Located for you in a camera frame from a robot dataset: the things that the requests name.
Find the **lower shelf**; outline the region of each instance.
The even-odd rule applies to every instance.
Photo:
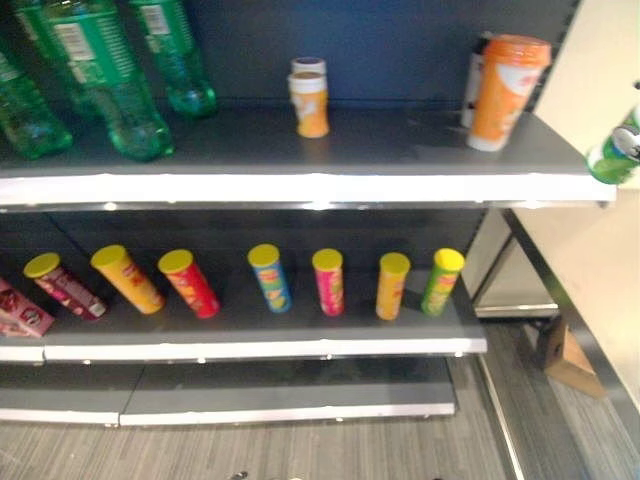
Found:
[[[3,367],[0,420],[175,425],[455,413],[440,358]]]
[[[143,367],[0,366],[0,420],[117,425]]]

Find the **small container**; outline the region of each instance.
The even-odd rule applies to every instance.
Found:
[[[0,333],[7,337],[41,337],[53,317],[0,278]]]
[[[344,312],[342,254],[333,248],[323,248],[311,259],[316,272],[320,307],[325,315],[334,317]]]
[[[618,185],[631,177],[640,167],[640,105],[609,138],[589,151],[586,163],[591,175],[602,183]]]
[[[382,320],[395,320],[400,311],[402,292],[411,262],[402,253],[386,253],[380,257],[376,314]]]
[[[484,73],[467,145],[493,152],[505,146],[542,71],[551,45],[533,37],[496,35],[484,53]]]
[[[315,72],[327,74],[327,63],[318,57],[298,57],[291,60],[291,73]]]
[[[422,311],[440,315],[464,267],[464,256],[452,248],[441,248],[433,256],[433,269],[422,298]]]
[[[164,307],[164,297],[133,263],[122,245],[101,248],[91,257],[91,265],[140,312],[148,315]]]
[[[289,79],[291,103],[298,117],[298,134],[320,138],[329,133],[327,120],[327,77],[316,72],[292,73]]]
[[[71,312],[94,322],[107,311],[105,303],[91,293],[60,263],[57,253],[43,253],[31,259],[23,273]]]
[[[220,311],[216,294],[193,261],[193,254],[189,250],[165,253],[158,261],[158,269],[166,275],[198,318],[210,318]]]
[[[247,255],[269,310],[283,313],[291,308],[291,295],[280,266],[280,252],[269,243],[253,247]]]
[[[467,79],[467,88],[464,91],[464,103],[462,104],[462,115],[460,116],[460,125],[464,128],[470,128],[473,124],[473,112],[476,108],[478,91],[480,90],[480,85],[482,83],[484,50],[487,48],[487,45],[489,45],[489,39],[491,36],[491,32],[483,32],[471,52],[469,78]]]

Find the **gray shelf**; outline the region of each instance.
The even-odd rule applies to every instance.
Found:
[[[443,359],[147,366],[121,425],[455,413]]]
[[[218,292],[223,308],[210,320],[197,319],[174,292],[166,307],[150,316],[118,296],[99,323],[83,323],[61,309],[41,339],[0,339],[0,360],[15,361],[20,347],[41,347],[40,361],[43,356],[47,362],[85,363],[485,352],[484,329],[462,282],[441,316],[420,311],[427,275],[420,270],[409,274],[395,322],[375,316],[375,272],[345,275],[346,312],[334,318],[322,314],[310,271],[288,275],[294,302],[284,314],[269,312],[255,279],[238,272]],[[5,348],[11,355],[5,355]]]
[[[367,208],[610,201],[582,156],[524,114],[498,153],[466,147],[455,114],[337,109],[323,139],[296,135],[291,109],[235,108],[190,122],[166,114],[176,153],[149,164],[82,125],[68,152],[38,161],[0,146],[0,208]]]
[[[0,420],[118,425],[143,368],[0,366]]]

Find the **pink snack box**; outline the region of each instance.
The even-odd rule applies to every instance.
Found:
[[[41,337],[53,317],[0,278],[0,334]]]

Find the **red chip can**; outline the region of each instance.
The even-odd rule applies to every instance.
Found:
[[[158,268],[198,318],[209,318],[218,313],[220,302],[189,250],[178,249],[165,253],[158,261]]]
[[[32,258],[23,270],[45,292],[84,320],[98,320],[107,307],[60,264],[57,253]]]

